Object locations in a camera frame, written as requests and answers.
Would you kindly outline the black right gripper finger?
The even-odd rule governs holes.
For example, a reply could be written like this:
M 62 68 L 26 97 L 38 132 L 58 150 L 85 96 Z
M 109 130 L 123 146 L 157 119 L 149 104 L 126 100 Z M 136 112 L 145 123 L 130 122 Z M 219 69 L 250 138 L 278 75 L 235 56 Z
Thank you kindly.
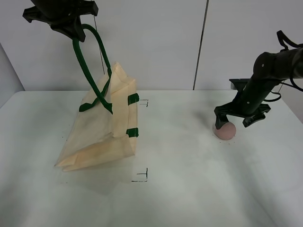
M 225 114 L 215 114 L 216 120 L 215 120 L 215 127 L 217 130 L 221 129 L 226 123 L 229 122 L 227 115 Z
M 242 123 L 244 127 L 247 128 L 258 121 L 264 120 L 265 117 L 266 116 L 263 112 L 257 112 L 252 116 L 245 117 Z

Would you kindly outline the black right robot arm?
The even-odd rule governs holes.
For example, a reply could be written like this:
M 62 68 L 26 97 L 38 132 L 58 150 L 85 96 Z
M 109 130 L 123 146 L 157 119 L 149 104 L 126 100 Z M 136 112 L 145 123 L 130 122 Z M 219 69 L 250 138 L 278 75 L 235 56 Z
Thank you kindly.
M 244 127 L 265 119 L 271 109 L 266 97 L 285 80 L 290 80 L 290 87 L 302 91 L 294 80 L 303 77 L 303 46 L 292 42 L 282 31 L 277 32 L 277 37 L 283 47 L 280 52 L 262 53 L 256 59 L 249 79 L 230 79 L 237 94 L 231 102 L 214 109 L 216 129 L 228 123 L 229 115 L 243 118 Z

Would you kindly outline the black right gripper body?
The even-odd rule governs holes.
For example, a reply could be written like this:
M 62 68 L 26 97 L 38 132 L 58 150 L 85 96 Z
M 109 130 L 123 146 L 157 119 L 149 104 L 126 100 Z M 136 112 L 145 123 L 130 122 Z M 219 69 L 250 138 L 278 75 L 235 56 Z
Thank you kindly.
M 250 79 L 243 90 L 237 91 L 235 98 L 222 106 L 217 106 L 215 114 L 248 117 L 257 112 L 268 113 L 271 108 L 262 102 L 271 91 L 270 80 Z

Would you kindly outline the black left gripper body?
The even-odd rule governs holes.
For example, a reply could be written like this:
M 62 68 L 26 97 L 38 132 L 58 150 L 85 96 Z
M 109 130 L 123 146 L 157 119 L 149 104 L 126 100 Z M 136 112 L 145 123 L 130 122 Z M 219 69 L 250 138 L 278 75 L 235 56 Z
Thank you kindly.
M 33 7 L 23 12 L 29 23 L 33 20 L 50 25 L 67 23 L 81 15 L 98 15 L 98 7 L 92 0 L 33 0 Z

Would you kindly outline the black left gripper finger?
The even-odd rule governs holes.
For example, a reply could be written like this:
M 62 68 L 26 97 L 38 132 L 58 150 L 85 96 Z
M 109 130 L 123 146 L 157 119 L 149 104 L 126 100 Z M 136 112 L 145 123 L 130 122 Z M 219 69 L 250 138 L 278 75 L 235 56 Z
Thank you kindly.
M 56 25 L 51 25 L 51 29 L 69 37 L 70 39 L 76 38 L 81 42 L 85 41 L 85 33 L 82 28 L 80 17 L 63 21 Z

